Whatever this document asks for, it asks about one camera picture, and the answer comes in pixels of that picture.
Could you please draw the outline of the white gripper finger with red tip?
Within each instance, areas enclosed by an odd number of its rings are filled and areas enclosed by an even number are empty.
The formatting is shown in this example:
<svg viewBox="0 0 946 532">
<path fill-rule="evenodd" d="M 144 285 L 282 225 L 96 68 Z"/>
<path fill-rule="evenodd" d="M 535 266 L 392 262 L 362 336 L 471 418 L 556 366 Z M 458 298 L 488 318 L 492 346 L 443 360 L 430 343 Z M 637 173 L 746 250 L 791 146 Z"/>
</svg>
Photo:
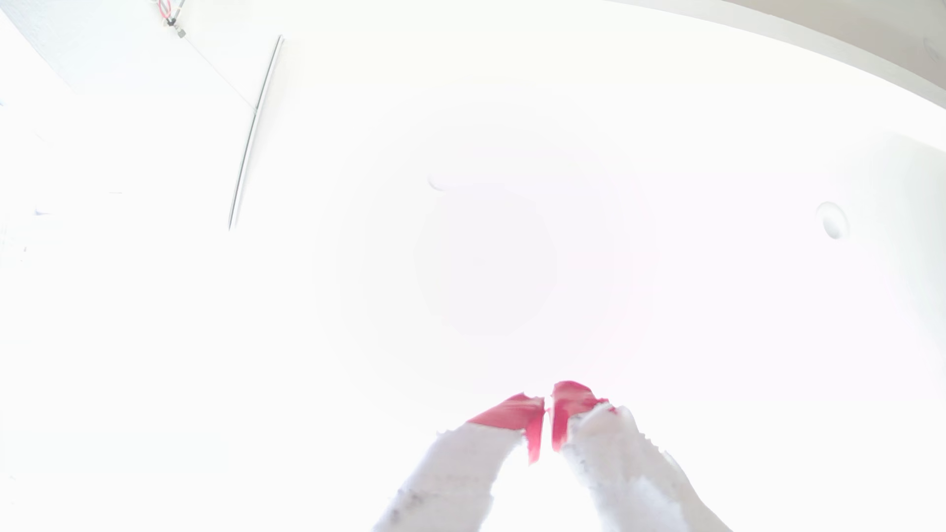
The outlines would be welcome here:
<svg viewBox="0 0 946 532">
<path fill-rule="evenodd" d="M 517 394 L 439 433 L 372 531 L 479 531 L 509 456 L 538 462 L 544 419 L 543 397 Z"/>
<path fill-rule="evenodd" d="M 551 392 L 551 444 L 587 490 L 604 531 L 730 531 L 631 411 L 576 381 Z"/>
</svg>

